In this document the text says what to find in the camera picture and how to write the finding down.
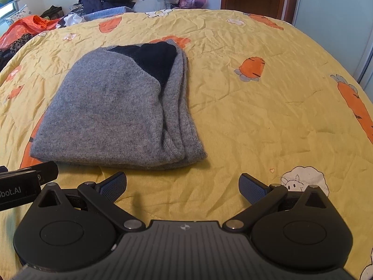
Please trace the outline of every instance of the floral pillow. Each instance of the floral pillow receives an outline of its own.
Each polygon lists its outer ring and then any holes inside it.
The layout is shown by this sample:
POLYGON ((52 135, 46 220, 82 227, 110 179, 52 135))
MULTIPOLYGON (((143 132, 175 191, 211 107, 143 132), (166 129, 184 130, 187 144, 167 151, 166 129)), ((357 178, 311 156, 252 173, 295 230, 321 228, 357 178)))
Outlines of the floral pillow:
POLYGON ((16 22, 19 19, 22 19, 24 17, 27 17, 31 15, 32 12, 30 9, 28 9, 27 5, 23 6, 19 11, 17 11, 15 14, 11 15, 9 18, 5 19, 5 22, 10 26, 14 22, 16 22))

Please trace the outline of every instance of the gray knit fabric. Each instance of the gray knit fabric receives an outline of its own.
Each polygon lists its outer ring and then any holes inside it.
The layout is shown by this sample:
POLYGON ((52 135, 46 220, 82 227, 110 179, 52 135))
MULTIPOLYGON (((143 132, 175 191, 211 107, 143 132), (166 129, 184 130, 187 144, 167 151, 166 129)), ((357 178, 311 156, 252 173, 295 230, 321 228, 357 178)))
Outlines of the gray knit fabric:
POLYGON ((66 75, 32 143, 42 161, 170 169, 206 157, 186 101, 187 58, 177 55, 161 89, 130 57, 98 48, 66 75))

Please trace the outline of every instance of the crosshair logo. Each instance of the crosshair logo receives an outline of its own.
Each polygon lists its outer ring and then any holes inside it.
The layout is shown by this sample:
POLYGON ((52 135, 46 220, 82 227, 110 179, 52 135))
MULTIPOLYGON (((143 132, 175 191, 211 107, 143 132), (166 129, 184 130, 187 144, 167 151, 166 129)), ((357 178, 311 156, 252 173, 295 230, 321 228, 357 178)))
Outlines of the crosshair logo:
POLYGON ((189 230, 191 227, 188 224, 184 224, 184 225, 180 226, 180 228, 182 230, 189 230))

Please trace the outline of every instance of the orange plastic bag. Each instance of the orange plastic bag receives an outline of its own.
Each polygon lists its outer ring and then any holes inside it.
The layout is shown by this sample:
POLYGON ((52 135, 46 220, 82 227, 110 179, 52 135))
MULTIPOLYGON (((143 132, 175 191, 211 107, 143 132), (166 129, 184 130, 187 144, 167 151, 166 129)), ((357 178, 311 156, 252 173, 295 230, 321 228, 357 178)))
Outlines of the orange plastic bag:
POLYGON ((30 33, 35 36, 43 31, 55 29, 59 20, 60 19, 49 21, 39 16, 28 16, 19 19, 14 22, 0 38, 0 49, 6 50, 14 41, 18 40, 25 33, 30 33))

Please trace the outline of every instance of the bed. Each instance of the bed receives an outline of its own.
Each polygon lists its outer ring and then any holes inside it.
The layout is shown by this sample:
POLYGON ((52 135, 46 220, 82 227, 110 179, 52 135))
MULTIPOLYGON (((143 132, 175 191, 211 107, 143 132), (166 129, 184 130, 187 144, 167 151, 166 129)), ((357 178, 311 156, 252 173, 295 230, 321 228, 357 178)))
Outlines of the bed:
MULTIPOLYGON (((370 272, 373 247, 373 104, 321 46, 292 25, 238 11, 125 13, 30 40, 0 75, 0 164, 29 156, 40 119, 72 65, 101 46, 173 39, 188 56, 188 104, 207 159, 171 171, 59 164, 61 188, 126 173, 116 202, 137 218, 218 220, 249 204, 247 172, 290 190, 318 184, 354 237, 346 269, 370 272)), ((29 205, 0 212, 0 276, 20 268, 12 245, 29 205)))

